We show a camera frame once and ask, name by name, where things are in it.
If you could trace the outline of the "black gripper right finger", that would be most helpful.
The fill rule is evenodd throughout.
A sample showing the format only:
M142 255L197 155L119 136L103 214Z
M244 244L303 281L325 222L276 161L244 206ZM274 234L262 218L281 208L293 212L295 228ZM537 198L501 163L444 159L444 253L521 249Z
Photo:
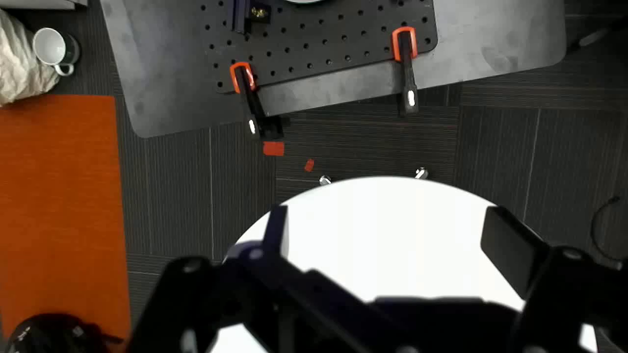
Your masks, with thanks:
M628 348L628 275L591 255L550 246L503 206L489 206L482 249L523 298L509 353L586 353L582 328Z

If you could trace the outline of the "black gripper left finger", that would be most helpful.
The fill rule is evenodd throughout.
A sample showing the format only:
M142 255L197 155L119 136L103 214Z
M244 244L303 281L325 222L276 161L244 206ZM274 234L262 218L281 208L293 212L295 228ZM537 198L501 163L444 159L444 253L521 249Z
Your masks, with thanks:
M270 353L368 353L368 306L319 271L281 255L287 206L272 212L260 242L225 263L172 261L132 334L130 353L211 353L223 330L244 326Z

